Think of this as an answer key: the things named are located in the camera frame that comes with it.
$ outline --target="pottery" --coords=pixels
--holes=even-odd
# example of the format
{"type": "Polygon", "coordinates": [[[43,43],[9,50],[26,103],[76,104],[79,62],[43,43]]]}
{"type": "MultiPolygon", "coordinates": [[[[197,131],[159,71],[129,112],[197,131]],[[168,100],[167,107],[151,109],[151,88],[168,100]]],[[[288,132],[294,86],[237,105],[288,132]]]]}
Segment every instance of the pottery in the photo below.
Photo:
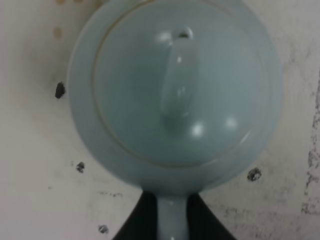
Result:
{"type": "Polygon", "coordinates": [[[188,195],[247,168],[282,105],[275,48],[239,0],[103,5],[75,44],[67,89],[95,159],[157,196],[158,239],[188,238],[188,195]]]}

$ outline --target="black surface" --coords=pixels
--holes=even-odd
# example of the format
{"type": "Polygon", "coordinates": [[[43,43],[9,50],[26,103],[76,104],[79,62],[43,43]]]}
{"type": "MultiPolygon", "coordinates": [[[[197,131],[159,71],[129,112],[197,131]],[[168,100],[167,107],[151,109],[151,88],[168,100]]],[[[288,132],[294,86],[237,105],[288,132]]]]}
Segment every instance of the black surface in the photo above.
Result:
{"type": "MultiPolygon", "coordinates": [[[[212,214],[198,194],[187,202],[189,240],[236,240],[212,214]]],[[[157,199],[143,192],[114,240],[157,240],[157,199]]]]}

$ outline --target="brown stain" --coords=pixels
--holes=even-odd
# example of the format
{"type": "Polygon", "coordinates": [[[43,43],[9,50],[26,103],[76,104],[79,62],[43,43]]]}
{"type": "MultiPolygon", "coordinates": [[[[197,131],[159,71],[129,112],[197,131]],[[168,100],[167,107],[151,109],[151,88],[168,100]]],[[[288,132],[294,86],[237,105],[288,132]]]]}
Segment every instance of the brown stain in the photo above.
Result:
{"type": "Polygon", "coordinates": [[[98,10],[101,6],[102,6],[102,2],[101,2],[101,0],[98,0],[98,1],[96,1],[96,3],[95,3],[95,9],[96,10],[98,10]]]}
{"type": "Polygon", "coordinates": [[[66,2],[66,0],[55,0],[55,2],[58,5],[63,5],[66,2]]]}
{"type": "Polygon", "coordinates": [[[61,39],[61,37],[62,37],[62,29],[61,29],[61,27],[56,26],[53,29],[53,36],[56,39],[61,39]]]}

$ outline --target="dirty white surface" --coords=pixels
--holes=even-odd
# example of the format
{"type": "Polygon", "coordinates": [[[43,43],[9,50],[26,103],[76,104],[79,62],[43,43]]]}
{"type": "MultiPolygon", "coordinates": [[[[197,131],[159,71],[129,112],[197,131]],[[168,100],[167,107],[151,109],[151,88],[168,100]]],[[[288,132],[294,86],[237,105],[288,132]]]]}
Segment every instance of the dirty white surface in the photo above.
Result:
{"type": "MultiPolygon", "coordinates": [[[[283,113],[260,158],[202,196],[239,240],[320,234],[320,1],[245,0],[284,73],[283,113]],[[261,178],[248,181],[250,169],[261,178]]],[[[73,44],[100,2],[0,0],[0,239],[112,239],[141,192],[96,163],[72,125],[65,82],[73,44]],[[85,164],[83,173],[76,170],[85,164]],[[98,225],[107,225],[101,234],[98,225]]]]}

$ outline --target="white surface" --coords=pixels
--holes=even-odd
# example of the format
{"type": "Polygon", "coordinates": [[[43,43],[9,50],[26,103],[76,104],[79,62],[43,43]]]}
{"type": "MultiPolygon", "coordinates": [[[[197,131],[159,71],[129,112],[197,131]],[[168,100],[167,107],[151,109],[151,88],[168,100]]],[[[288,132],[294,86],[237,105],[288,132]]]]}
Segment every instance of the white surface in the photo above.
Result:
{"type": "MultiPolygon", "coordinates": [[[[308,155],[312,149],[317,155],[320,134],[312,128],[320,1],[245,2],[266,24],[279,51],[283,113],[271,143],[252,165],[262,177],[248,182],[246,171],[203,196],[240,240],[316,240],[320,171],[318,157],[309,165],[308,155]]],[[[111,239],[140,196],[90,157],[72,125],[68,96],[54,97],[96,4],[0,0],[0,239],[111,239]],[[59,39],[56,27],[62,29],[59,39]],[[83,174],[75,170],[79,162],[85,163],[83,174]],[[98,232],[102,224],[108,235],[98,232]]]]}

